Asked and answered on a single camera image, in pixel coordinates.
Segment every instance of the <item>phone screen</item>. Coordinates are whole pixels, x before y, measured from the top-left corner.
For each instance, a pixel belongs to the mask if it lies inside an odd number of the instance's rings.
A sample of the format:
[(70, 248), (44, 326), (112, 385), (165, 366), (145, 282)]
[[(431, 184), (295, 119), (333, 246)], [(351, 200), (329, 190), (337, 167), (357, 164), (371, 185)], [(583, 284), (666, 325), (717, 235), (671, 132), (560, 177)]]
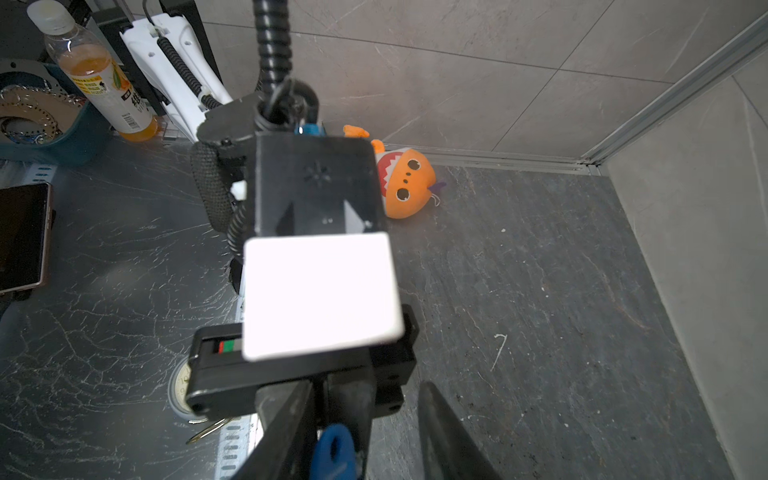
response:
[(0, 189), (0, 292), (40, 283), (50, 184)]

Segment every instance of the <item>white robot part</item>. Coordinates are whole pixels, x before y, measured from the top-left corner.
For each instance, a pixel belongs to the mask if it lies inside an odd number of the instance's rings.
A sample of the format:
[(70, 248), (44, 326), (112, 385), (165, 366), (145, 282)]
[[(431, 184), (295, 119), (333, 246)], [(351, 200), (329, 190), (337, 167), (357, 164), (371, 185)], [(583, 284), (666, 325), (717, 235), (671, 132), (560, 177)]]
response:
[[(209, 93), (221, 104), (232, 101), (213, 69), (205, 61), (200, 44), (197, 43), (192, 26), (182, 16), (171, 17), (167, 13), (152, 17), (157, 29), (170, 40), (184, 63), (202, 85), (202, 91)], [(191, 141), (197, 141), (197, 127), (205, 121), (207, 108), (200, 103), (198, 95), (184, 83), (171, 62), (157, 45), (157, 29), (146, 18), (132, 22), (133, 28), (122, 32), (128, 51), (136, 64), (157, 90), (170, 102), (165, 105), (168, 117)]]
[(245, 243), (243, 357), (390, 343), (405, 332), (386, 232)]

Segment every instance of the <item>blue handle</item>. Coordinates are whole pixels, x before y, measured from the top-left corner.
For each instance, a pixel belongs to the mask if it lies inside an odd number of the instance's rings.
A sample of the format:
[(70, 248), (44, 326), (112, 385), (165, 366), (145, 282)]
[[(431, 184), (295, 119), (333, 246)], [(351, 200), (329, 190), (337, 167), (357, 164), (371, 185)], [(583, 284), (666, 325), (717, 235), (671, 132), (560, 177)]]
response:
[(355, 470), (352, 434), (340, 423), (329, 425), (315, 445), (310, 480), (356, 480)]

